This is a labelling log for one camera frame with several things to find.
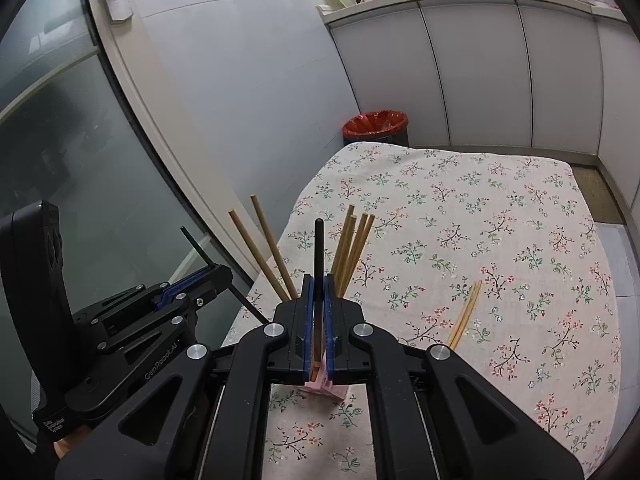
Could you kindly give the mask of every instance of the floral tablecloth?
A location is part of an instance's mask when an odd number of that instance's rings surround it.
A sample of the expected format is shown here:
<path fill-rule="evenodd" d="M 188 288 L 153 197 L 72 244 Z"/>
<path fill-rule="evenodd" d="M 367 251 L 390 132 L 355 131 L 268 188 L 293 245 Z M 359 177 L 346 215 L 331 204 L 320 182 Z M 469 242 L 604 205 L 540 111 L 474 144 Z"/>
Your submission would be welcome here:
<path fill-rule="evenodd" d="M 620 332 L 607 258 L 569 165 L 350 144 L 305 187 L 280 239 L 297 286 L 313 269 L 314 219 L 325 222 L 328 268 L 349 203 L 376 221 L 345 297 L 426 348 L 446 340 L 471 283 L 484 280 L 457 352 L 588 476 L 618 405 Z M 279 303 L 262 274 L 249 298 L 268 317 Z M 242 309 L 226 343 L 255 326 Z M 376 475 L 365 387 L 335 404 L 274 386 L 263 478 L 354 475 Z"/>

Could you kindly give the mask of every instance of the silver screw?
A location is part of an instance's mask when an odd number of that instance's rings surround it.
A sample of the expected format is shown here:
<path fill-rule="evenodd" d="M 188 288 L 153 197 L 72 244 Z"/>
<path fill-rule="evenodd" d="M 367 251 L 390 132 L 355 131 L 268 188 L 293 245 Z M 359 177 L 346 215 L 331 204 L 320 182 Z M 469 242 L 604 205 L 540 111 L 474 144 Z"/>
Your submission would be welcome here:
<path fill-rule="evenodd" d="M 187 357 L 189 359 L 201 359 L 207 354 L 207 347 L 204 345 L 191 345 L 187 348 Z"/>
<path fill-rule="evenodd" d="M 431 347 L 430 354 L 431 357 L 438 361 L 445 361 L 446 359 L 449 359 L 451 350 L 444 345 L 434 345 Z"/>
<path fill-rule="evenodd" d="M 264 333 L 269 337 L 277 337 L 284 332 L 284 327 L 280 323 L 269 323 L 264 326 Z"/>
<path fill-rule="evenodd" d="M 373 334 L 373 327 L 369 323 L 358 323 L 353 327 L 353 333 L 360 337 L 366 337 Z"/>

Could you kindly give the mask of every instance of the floral pattern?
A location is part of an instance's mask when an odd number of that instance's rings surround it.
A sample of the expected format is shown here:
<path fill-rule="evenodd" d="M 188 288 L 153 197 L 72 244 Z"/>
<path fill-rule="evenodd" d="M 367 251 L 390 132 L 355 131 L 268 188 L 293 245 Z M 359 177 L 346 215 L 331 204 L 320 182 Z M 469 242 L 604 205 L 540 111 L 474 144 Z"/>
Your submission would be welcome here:
<path fill-rule="evenodd" d="M 376 221 L 345 297 L 402 344 L 427 348 L 446 341 L 472 282 L 483 280 L 457 353 L 574 453 L 586 476 L 594 471 L 618 403 L 620 331 L 607 258 L 570 167 L 350 144 L 302 191 L 280 239 L 298 288 L 313 269 L 315 218 L 325 220 L 330 268 L 349 203 Z M 262 274 L 249 298 L 268 317 L 280 303 Z M 226 343 L 256 325 L 241 309 Z M 263 478 L 375 478 L 371 443 L 363 385 L 339 403 L 272 387 Z"/>

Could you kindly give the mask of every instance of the floor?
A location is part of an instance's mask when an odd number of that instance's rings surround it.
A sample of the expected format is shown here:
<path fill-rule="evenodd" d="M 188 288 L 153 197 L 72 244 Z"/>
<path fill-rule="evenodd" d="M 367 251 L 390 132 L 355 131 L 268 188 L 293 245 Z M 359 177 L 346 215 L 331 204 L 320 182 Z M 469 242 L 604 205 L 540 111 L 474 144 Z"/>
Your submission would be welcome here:
<path fill-rule="evenodd" d="M 607 253 L 620 323 L 620 396 L 607 446 L 613 449 L 640 407 L 640 272 L 625 221 L 596 168 L 572 166 Z"/>

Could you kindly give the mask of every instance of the wooden chopstick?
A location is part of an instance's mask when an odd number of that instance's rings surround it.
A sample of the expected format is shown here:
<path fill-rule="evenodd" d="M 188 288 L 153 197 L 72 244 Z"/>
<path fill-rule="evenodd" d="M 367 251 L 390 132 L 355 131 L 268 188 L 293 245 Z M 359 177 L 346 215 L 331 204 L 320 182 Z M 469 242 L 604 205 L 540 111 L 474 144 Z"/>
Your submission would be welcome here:
<path fill-rule="evenodd" d="M 334 274 L 334 283 L 335 283 L 335 293 L 338 295 L 340 291 L 340 280 L 342 279 L 342 271 L 344 267 L 347 266 L 347 259 L 349 258 L 349 252 L 351 249 L 351 240 L 353 239 L 353 232 L 356 227 L 356 217 L 355 215 L 351 215 L 347 224 L 347 231 L 344 234 L 344 243 L 342 245 L 342 252 L 340 253 L 340 260 L 337 264 L 337 269 L 335 269 Z"/>
<path fill-rule="evenodd" d="M 367 237 L 369 237 L 369 232 L 371 231 L 371 226 L 373 225 L 373 221 L 375 219 L 376 219 L 375 215 L 369 215 L 369 217 L 367 218 L 367 224 L 364 227 L 364 232 L 362 233 L 360 240 L 358 240 L 358 244 L 356 245 L 356 243 L 354 242 L 353 244 L 354 246 L 351 248 L 351 251 L 353 252 L 354 255 L 353 255 L 353 258 L 351 259 L 351 265 L 349 267 L 345 280 L 343 282 L 340 282 L 340 288 L 341 288 L 340 297 L 344 296 L 344 293 L 347 292 L 347 288 L 349 287 L 349 284 L 351 283 L 351 279 L 353 277 L 353 273 L 355 272 L 356 267 L 358 266 L 358 262 L 360 261 L 360 255 L 362 254 L 364 245 L 367 243 Z"/>
<path fill-rule="evenodd" d="M 367 224 L 367 214 L 362 213 L 360 216 L 360 221 L 358 222 L 358 230 L 356 231 L 355 238 L 353 239 L 353 244 L 349 250 L 349 255 L 347 256 L 346 263 L 340 269 L 340 289 L 338 290 L 338 297 L 341 298 L 344 294 L 344 289 L 346 288 L 347 277 L 349 273 L 349 269 L 351 269 L 351 262 L 355 258 L 354 249 L 360 243 L 360 238 L 364 234 L 364 227 Z"/>
<path fill-rule="evenodd" d="M 342 231 L 340 232 L 338 247 L 335 250 L 334 262 L 331 265 L 331 274 L 334 277 L 334 281 L 337 279 L 336 274 L 338 273 L 339 262 L 342 257 L 342 251 L 344 250 L 344 239 L 346 238 L 345 234 L 347 232 L 347 224 L 351 219 L 351 215 L 353 214 L 353 209 L 354 209 L 354 205 L 349 204 L 349 208 L 347 209 L 347 214 L 344 217 L 344 223 L 342 224 Z"/>
<path fill-rule="evenodd" d="M 460 341 L 460 337 L 462 337 L 462 333 L 465 331 L 466 324 L 469 321 L 469 317 L 471 316 L 471 312 L 474 309 L 476 304 L 476 299 L 478 298 L 478 294 L 480 293 L 480 289 L 482 288 L 482 281 L 475 280 L 471 289 L 469 290 L 469 294 L 466 297 L 466 301 L 456 324 L 453 327 L 453 330 L 449 334 L 447 338 L 447 346 L 452 350 L 456 349 L 458 346 L 458 342 Z"/>
<path fill-rule="evenodd" d="M 256 247 L 254 241 L 251 240 L 251 237 L 249 236 L 249 233 L 247 232 L 247 230 L 244 228 L 242 221 L 238 218 L 238 214 L 235 212 L 235 210 L 231 209 L 229 211 L 229 216 L 231 216 L 231 219 L 234 221 L 234 224 L 236 224 L 236 227 L 238 228 L 238 231 L 240 233 L 240 236 L 242 237 L 242 240 L 244 240 L 244 243 L 246 244 L 246 246 L 249 247 L 251 254 L 254 256 L 255 261 L 258 263 L 260 270 L 264 272 L 264 275 L 267 277 L 267 280 L 269 281 L 269 283 L 271 283 L 273 290 L 276 291 L 276 294 L 280 297 L 282 301 L 289 301 L 289 297 L 287 296 L 287 293 L 280 286 L 280 284 L 278 283 L 278 280 L 276 280 L 276 277 L 274 276 L 273 271 L 269 268 L 264 257 L 260 254 L 260 251 L 258 250 L 258 247 Z"/>
<path fill-rule="evenodd" d="M 282 259 L 282 255 L 280 254 L 280 250 L 278 249 L 278 245 L 276 244 L 276 240 L 273 237 L 273 233 L 269 228 L 269 224 L 267 224 L 267 219 L 262 212 L 262 208 L 260 207 L 260 202 L 258 202 L 258 197 L 255 195 L 251 195 L 251 202 L 254 204 L 255 214 L 258 217 L 258 222 L 260 222 L 260 227 L 262 228 L 262 232 L 264 233 L 264 237 L 267 239 L 267 244 L 271 249 L 271 254 L 273 254 L 273 259 L 276 261 L 276 265 L 278 266 L 278 270 L 280 271 L 280 275 L 282 276 L 282 280 L 284 281 L 285 286 L 287 287 L 287 291 L 291 296 L 292 300 L 296 300 L 299 298 L 296 287 L 291 280 L 291 276 L 289 275 L 289 271 L 287 270 L 287 266 Z"/>

